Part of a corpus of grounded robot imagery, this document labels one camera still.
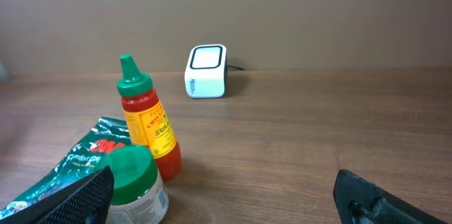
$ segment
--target yellow label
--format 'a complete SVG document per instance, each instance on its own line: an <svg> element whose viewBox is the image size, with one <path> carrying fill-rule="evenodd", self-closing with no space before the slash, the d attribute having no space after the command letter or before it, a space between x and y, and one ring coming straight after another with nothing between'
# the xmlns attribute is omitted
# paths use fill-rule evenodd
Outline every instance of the yellow label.
<svg viewBox="0 0 452 224"><path fill-rule="evenodd" d="M176 136L159 101L141 112L124 111L132 143L147 146L154 158L160 158L176 146Z"/></svg>

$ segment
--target green bag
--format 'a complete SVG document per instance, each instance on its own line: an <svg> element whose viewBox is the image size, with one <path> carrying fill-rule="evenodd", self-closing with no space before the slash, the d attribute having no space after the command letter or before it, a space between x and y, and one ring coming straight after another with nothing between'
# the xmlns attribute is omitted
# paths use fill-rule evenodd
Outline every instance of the green bag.
<svg viewBox="0 0 452 224"><path fill-rule="evenodd" d="M101 117L48 175L0 211L0 220L91 174L102 156L130 144L126 121Z"/></svg>

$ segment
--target white jar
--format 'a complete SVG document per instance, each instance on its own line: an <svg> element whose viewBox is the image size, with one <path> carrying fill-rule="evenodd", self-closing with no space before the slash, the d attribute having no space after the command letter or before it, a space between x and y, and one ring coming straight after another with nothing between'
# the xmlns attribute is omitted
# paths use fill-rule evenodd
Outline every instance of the white jar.
<svg viewBox="0 0 452 224"><path fill-rule="evenodd" d="M124 146L96 166L110 166L114 195L109 214L115 224L156 224L168 210L168 195L149 149Z"/></svg>

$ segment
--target small white box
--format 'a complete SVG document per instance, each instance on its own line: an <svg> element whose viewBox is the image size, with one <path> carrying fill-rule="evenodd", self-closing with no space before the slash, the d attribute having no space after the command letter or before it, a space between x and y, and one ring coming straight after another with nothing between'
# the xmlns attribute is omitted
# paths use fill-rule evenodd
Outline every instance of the small white box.
<svg viewBox="0 0 452 224"><path fill-rule="evenodd" d="M224 45L199 45L190 52L185 89L192 98L219 98L225 94L227 55Z"/></svg>

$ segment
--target green lid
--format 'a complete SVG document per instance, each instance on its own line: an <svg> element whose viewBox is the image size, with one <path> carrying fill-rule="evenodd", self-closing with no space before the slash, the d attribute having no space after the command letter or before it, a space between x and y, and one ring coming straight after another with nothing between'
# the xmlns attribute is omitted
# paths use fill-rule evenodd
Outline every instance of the green lid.
<svg viewBox="0 0 452 224"><path fill-rule="evenodd" d="M114 176L112 205L135 201L157 181L158 169L149 149L124 146L104 156L94 171L110 166Z"/></svg>
<svg viewBox="0 0 452 224"><path fill-rule="evenodd" d="M141 73L130 54L121 55L122 77L118 81L118 91L121 96L132 97L152 89L153 81L146 73Z"/></svg>

